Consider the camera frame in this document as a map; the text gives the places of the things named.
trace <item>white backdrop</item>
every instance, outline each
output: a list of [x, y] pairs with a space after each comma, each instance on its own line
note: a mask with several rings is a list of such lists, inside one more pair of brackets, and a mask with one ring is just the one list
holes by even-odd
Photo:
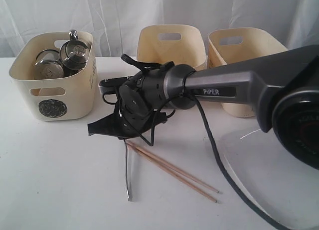
[[199, 28], [206, 44], [214, 30], [257, 27], [291, 49], [319, 44], [319, 0], [0, 0], [0, 57], [69, 29], [92, 33], [97, 56], [135, 55], [142, 28], [173, 23]]

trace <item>wooden chopstick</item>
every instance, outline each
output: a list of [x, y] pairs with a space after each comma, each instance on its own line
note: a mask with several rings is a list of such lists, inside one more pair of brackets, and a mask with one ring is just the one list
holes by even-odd
[[196, 182], [197, 184], [200, 184], [201, 186], [207, 188], [207, 189], [210, 189], [216, 193], [219, 193], [219, 191], [217, 189], [215, 189], [214, 187], [204, 183], [203, 181], [197, 179], [196, 177], [186, 173], [185, 171], [183, 171], [182, 169], [176, 167], [175, 165], [172, 165], [171, 163], [167, 162], [166, 160], [158, 157], [157, 155], [154, 155], [153, 153], [149, 152], [148, 150], [146, 149], [143, 149], [137, 145], [135, 145], [134, 143], [130, 142], [130, 141], [127, 141], [127, 144], [129, 144], [130, 146], [138, 149], [140, 152], [146, 154], [147, 156], [149, 156], [150, 158], [153, 158], [155, 160], [157, 160], [159, 163], [161, 163], [162, 165], [164, 166], [167, 166], [169, 168], [171, 168], [172, 170], [176, 171], [177, 173], [179, 173], [180, 175], [183, 175], [185, 176], [186, 178], [189, 178], [191, 179], [192, 181]]
[[193, 190], [195, 190], [196, 192], [200, 193], [201, 195], [205, 196], [206, 198], [208, 198], [209, 200], [217, 203], [217, 200], [214, 199], [212, 196], [210, 196], [209, 194], [207, 194], [206, 192], [202, 191], [200, 188], [196, 187], [195, 185], [189, 183], [187, 180], [183, 179], [182, 177], [180, 177], [178, 174], [176, 174], [175, 172], [173, 172], [172, 170], [168, 169], [167, 167], [161, 165], [159, 162], [157, 162], [156, 160], [152, 159], [151, 157], [149, 157], [148, 155], [144, 154], [143, 152], [139, 151], [137, 148], [135, 148], [132, 145], [129, 145], [130, 148], [132, 148], [137, 154], [139, 154], [140, 156], [144, 157], [145, 159], [147, 159], [149, 162], [155, 164], [157, 167], [159, 167], [160, 169], [162, 169], [163, 171], [165, 171], [166, 173], [170, 174], [171, 176], [173, 176], [174, 178], [178, 179], [179, 181], [181, 181], [182, 183], [186, 184], [187, 186], [191, 187]]

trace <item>black power cord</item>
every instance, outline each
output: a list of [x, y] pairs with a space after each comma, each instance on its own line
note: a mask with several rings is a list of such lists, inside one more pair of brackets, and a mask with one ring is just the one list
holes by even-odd
[[235, 192], [238, 194], [238, 196], [244, 201], [245, 204], [247, 204], [255, 213], [257, 213], [263, 220], [265, 220], [266, 222], [268, 222], [271, 226], [273, 226], [274, 228], [278, 229], [278, 230], [292, 230], [282, 224], [280, 224], [279, 222], [277, 222], [276, 220], [274, 220], [273, 218], [271, 218], [269, 215], [267, 215], [264, 211], [262, 211], [259, 207], [257, 207], [242, 191], [241, 189], [238, 187], [238, 185], [235, 183], [235, 181], [230, 177], [229, 173], [227, 172], [224, 164], [222, 163], [221, 159], [220, 159], [220, 155], [218, 152], [218, 148], [215, 142], [215, 139], [213, 137], [213, 134], [211, 132], [211, 129], [209, 127], [205, 112], [203, 110], [203, 107], [201, 106], [199, 100], [193, 96], [193, 95], [189, 95], [189, 98], [191, 100], [193, 100], [196, 105], [197, 108], [200, 112], [200, 115], [203, 119], [204, 122], [204, 126], [211, 144], [211, 147], [213, 149], [214, 152], [214, 156], [217, 162], [217, 165], [220, 169], [220, 171], [222, 172], [222, 174], [224, 175], [225, 179], [227, 180], [227, 182], [230, 184], [230, 186], [235, 190]]

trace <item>white tabletop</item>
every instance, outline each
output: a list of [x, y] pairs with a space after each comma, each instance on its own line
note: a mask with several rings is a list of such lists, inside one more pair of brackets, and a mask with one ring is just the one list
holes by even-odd
[[[166, 124], [158, 125], [155, 146], [148, 149], [222, 191], [212, 193], [221, 203], [209, 201], [133, 153], [133, 201], [128, 202], [123, 142], [89, 137], [87, 132], [87, 123], [109, 115], [113, 107], [97, 90], [94, 107], [84, 118], [36, 120], [9, 77], [13, 61], [0, 58], [1, 230], [273, 229], [222, 176], [197, 108], [176, 111]], [[137, 71], [118, 57], [96, 61], [98, 80]], [[217, 139], [255, 122], [228, 115], [220, 104], [203, 106]]]

